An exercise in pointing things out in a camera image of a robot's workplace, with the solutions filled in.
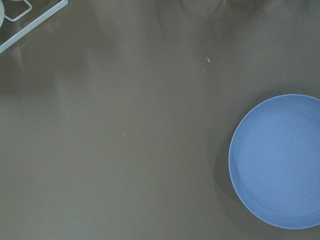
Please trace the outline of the blue round plate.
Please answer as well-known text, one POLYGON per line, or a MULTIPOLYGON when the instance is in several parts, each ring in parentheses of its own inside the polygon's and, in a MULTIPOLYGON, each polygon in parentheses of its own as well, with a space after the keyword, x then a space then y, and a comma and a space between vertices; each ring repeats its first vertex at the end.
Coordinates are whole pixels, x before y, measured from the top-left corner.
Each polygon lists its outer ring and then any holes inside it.
POLYGON ((229 145, 228 170, 243 205, 272 226, 320 224, 320 101, 303 94, 252 108, 229 145))

